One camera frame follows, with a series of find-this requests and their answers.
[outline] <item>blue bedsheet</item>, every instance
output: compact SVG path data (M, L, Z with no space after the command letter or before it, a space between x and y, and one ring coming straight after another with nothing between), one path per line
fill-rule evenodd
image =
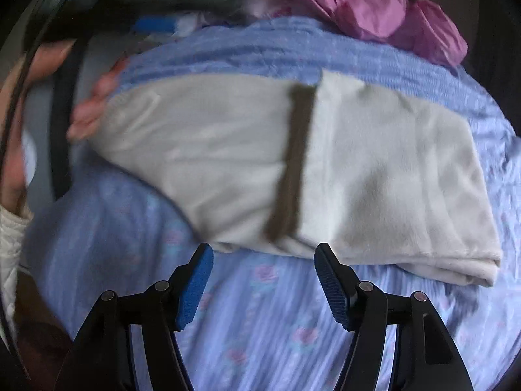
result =
M382 290L425 291L451 332L476 391L494 387L521 347L521 147L492 98L453 72L390 46L329 32L305 18L209 27L134 57L121 90L201 72L316 83L322 68L426 98L468 119L504 249L493 288L458 287L395 266L356 266ZM185 263L199 239L178 210L139 180L91 156L74 186L35 219L26 250L45 300L74 336L98 295L141 292ZM389 328L378 389L387 389ZM141 390L150 389L134 336ZM250 250L215 254L195 320L177 334L196 390L333 390L351 335L336 324L309 260Z

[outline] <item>white fabric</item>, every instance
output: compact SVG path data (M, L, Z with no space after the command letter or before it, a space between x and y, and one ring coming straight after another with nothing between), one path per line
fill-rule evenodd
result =
M468 125L428 101L329 72L316 91L187 75L111 99L92 143L221 251L311 258L329 242L343 263L445 282L491 285L498 271Z
M0 206L0 286L2 287L5 314L13 335L15 334L13 316L15 313L18 261L20 260L25 230L32 219L27 208L24 208L22 215L24 218L15 216ZM6 342L2 326L0 326L0 337Z
M25 173L25 185L29 186L36 172L36 144L25 128L22 130L23 167Z
M492 285L502 250L470 128L448 109L324 72L298 235L345 264Z

